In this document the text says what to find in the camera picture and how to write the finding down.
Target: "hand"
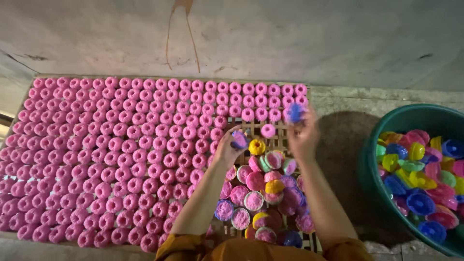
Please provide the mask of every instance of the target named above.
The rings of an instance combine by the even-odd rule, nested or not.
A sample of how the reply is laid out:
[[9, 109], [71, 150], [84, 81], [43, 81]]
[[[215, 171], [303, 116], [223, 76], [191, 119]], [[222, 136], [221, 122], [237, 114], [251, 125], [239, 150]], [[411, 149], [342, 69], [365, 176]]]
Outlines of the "hand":
[[241, 126], [237, 125], [230, 130], [228, 130], [222, 139], [219, 141], [218, 148], [214, 154], [213, 162], [222, 162], [225, 164], [227, 170], [229, 170], [232, 165], [235, 163], [235, 160], [248, 148], [239, 150], [231, 146], [231, 142], [234, 141], [232, 133], [234, 131], [240, 130]]
[[317, 142], [319, 141], [319, 128], [317, 126], [317, 115], [310, 106], [303, 115], [303, 120], [292, 125], [288, 130], [290, 151], [295, 159], [314, 159]]

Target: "concrete wall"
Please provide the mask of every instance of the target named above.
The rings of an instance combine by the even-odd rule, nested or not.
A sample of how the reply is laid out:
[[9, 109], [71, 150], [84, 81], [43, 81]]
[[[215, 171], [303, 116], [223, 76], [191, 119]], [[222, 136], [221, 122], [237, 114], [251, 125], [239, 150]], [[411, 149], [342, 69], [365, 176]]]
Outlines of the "concrete wall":
[[36, 72], [460, 91], [462, 10], [458, 0], [0, 0], [0, 111], [15, 113]]

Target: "concrete floor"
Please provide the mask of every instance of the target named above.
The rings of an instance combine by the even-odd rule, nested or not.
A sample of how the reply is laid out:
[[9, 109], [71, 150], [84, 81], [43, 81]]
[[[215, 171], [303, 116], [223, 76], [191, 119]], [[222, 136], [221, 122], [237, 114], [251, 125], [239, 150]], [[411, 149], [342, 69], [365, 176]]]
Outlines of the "concrete floor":
[[[360, 238], [378, 261], [446, 261], [447, 258], [402, 231], [382, 226], [356, 182], [355, 164], [364, 138], [380, 117], [399, 106], [442, 104], [464, 111], [464, 92], [311, 87], [311, 101], [320, 117], [321, 142], [317, 160]], [[0, 240], [2, 260], [153, 260], [153, 254], [114, 249], [81, 249], [15, 239]]]
[[0, 112], [15, 113], [36, 73], [462, 91], [463, 8], [458, 0], [0, 0]]

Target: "pink cake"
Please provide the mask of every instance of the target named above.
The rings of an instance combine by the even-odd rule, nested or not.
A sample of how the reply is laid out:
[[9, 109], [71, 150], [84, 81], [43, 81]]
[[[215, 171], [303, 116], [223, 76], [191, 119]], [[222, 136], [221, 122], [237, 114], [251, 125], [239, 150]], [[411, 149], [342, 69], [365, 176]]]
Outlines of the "pink cake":
[[216, 206], [214, 215], [217, 219], [221, 221], [227, 221], [232, 218], [233, 215], [233, 206], [232, 203], [228, 200], [220, 200]]
[[219, 196], [220, 199], [226, 199], [230, 197], [232, 192], [232, 185], [229, 181], [224, 181], [222, 186], [221, 195]]
[[237, 175], [237, 168], [235, 166], [232, 166], [227, 172], [226, 172], [226, 180], [231, 181], [232, 179], [235, 178]]
[[265, 241], [275, 244], [277, 240], [276, 233], [269, 227], [261, 227], [256, 231], [255, 238], [257, 240]]
[[240, 207], [245, 206], [245, 196], [249, 193], [250, 191], [245, 187], [245, 186], [237, 186], [232, 189], [231, 191], [231, 200], [234, 204]]
[[246, 178], [246, 185], [250, 190], [260, 191], [264, 189], [264, 177], [261, 172], [252, 172]]
[[264, 203], [263, 195], [257, 191], [252, 191], [245, 196], [245, 207], [250, 211], [259, 210]]
[[244, 208], [234, 210], [232, 214], [232, 225], [235, 229], [243, 230], [250, 224], [250, 213]]
[[237, 170], [237, 178], [241, 183], [246, 184], [246, 178], [252, 172], [253, 169], [249, 165], [242, 165]]

